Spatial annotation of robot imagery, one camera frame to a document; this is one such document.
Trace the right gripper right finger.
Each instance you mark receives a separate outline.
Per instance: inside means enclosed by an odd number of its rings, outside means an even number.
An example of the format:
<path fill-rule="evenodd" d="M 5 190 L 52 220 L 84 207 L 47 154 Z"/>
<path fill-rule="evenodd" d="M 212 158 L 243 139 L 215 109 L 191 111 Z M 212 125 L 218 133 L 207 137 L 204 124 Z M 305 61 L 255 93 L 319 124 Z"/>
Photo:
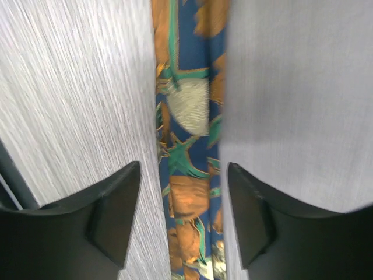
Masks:
<path fill-rule="evenodd" d="M 371 279 L 372 206 L 337 213 L 299 201 L 236 163 L 227 168 L 250 279 Z"/>

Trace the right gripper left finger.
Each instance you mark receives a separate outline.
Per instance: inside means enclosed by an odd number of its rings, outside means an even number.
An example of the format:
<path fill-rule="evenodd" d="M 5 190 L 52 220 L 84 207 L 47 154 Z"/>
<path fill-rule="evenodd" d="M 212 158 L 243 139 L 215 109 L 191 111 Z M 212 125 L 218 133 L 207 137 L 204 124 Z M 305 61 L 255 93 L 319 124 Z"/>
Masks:
<path fill-rule="evenodd" d="M 124 269 L 140 163 L 39 209 L 1 207 L 2 279 L 117 279 Z"/>

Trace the floral patterned necktie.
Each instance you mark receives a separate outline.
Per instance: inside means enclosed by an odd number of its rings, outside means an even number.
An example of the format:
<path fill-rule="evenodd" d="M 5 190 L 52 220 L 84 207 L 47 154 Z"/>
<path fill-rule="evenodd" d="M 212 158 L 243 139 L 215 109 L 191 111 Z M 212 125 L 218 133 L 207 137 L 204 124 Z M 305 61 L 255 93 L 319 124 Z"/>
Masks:
<path fill-rule="evenodd" d="M 172 279 L 226 279 L 219 142 L 228 1 L 153 1 L 156 136 Z"/>

